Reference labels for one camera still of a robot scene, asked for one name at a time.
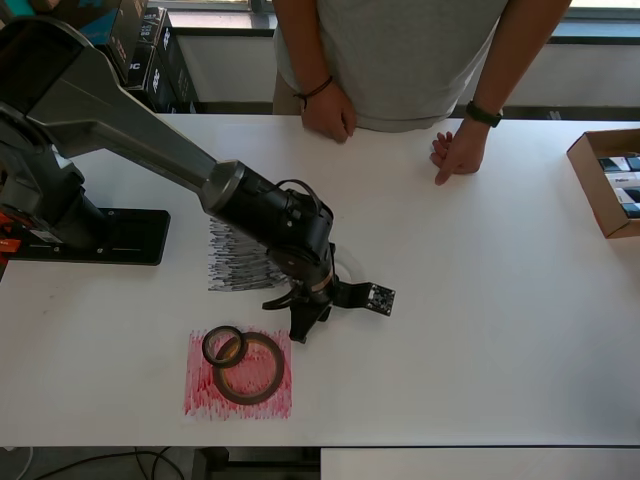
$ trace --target window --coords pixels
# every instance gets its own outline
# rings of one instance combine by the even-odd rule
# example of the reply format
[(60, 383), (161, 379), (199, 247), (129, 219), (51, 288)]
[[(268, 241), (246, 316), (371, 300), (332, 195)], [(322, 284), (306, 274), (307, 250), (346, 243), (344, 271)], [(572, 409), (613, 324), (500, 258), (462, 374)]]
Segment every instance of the window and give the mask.
[(176, 10), (235, 10), (273, 12), (271, 0), (150, 0), (150, 4)]
[(569, 18), (640, 20), (640, 0), (573, 0)]
[[(190, 10), (238, 10), (256, 13), (273, 12), (272, 0), (151, 0), (169, 8)], [(570, 17), (637, 18), (640, 19), (640, 0), (573, 0)]]
[(580, 8), (640, 8), (640, 0), (573, 0), (571, 6)]

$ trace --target wristwatch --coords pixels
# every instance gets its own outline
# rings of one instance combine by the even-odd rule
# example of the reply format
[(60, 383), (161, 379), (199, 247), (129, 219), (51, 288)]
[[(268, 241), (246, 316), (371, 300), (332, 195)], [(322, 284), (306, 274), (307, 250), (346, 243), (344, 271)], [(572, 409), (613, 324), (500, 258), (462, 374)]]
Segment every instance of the wristwatch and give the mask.
[(500, 110), (500, 113), (497, 115), (492, 115), (478, 107), (473, 103), (473, 100), (467, 104), (467, 115), (473, 118), (476, 122), (484, 123), (485, 125), (489, 125), (493, 128), (496, 128), (500, 123), (500, 120), (502, 120), (502, 110)]

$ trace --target red scribbled paper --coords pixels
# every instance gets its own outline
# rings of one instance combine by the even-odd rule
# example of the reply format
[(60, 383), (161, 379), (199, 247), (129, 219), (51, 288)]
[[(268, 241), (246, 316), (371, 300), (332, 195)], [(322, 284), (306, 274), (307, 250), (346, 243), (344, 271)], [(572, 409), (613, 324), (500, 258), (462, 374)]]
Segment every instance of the red scribbled paper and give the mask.
[[(202, 355), (202, 340), (207, 332), (193, 331), (189, 336), (187, 381), (183, 413), (190, 420), (229, 418), (289, 418), (291, 415), (291, 340), (286, 330), (260, 333), (271, 337), (284, 354), (285, 369), (280, 388), (271, 398), (257, 405), (238, 405), (224, 398), (213, 383), (213, 367)], [(218, 339), (216, 351), (227, 339)], [(275, 363), (264, 347), (249, 344), (245, 358), (235, 367), (227, 369), (229, 386), (242, 393), (261, 390), (273, 378)]]

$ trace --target white table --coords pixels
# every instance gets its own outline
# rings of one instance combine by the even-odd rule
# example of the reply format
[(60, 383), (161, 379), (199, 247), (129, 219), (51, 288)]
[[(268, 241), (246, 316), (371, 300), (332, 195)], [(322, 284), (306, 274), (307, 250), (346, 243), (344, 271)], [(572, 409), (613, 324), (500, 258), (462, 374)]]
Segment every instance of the white table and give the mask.
[(322, 449), (322, 480), (637, 480), (640, 450)]
[(397, 290), (393, 316), (336, 309), (295, 345), (288, 420), (185, 425), (189, 332), (288, 328), (260, 310), (284, 290), (208, 292), (196, 196), (95, 152), (77, 164), (96, 205), (171, 213), (164, 260), (9, 265), (0, 445), (638, 444), (640, 239), (603, 238), (565, 157), (631, 124), (504, 122), (478, 175), (437, 188), (435, 130), (338, 146), (295, 118), (167, 120), (218, 159), (309, 182), (341, 255)]

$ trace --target black box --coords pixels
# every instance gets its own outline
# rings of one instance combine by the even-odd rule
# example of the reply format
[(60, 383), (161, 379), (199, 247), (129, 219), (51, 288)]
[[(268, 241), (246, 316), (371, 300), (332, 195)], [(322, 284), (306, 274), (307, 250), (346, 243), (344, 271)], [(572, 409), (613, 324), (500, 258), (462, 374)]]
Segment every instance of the black box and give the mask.
[(178, 39), (173, 35), (169, 14), (165, 8), (147, 8), (138, 42), (156, 48), (160, 60), (169, 74), (173, 91), (181, 104), (180, 110), (185, 113), (190, 110), (193, 112), (193, 103), (198, 101), (198, 95)]
[(106, 53), (126, 83), (146, 6), (147, 0), (62, 0), (49, 15)]
[(179, 112), (169, 76), (151, 45), (138, 44), (136, 47), (125, 89), (156, 113)]

